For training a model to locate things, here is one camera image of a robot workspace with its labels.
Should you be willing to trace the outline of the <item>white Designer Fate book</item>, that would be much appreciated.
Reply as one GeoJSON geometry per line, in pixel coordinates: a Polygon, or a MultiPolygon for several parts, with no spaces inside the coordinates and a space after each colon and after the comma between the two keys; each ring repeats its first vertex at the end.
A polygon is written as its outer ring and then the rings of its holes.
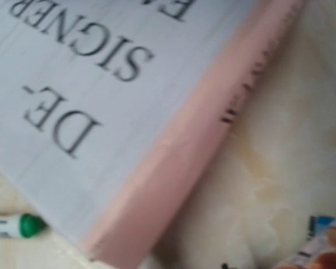
{"type": "Polygon", "coordinates": [[[0,171],[91,259],[136,268],[303,1],[0,1],[0,171]]]}

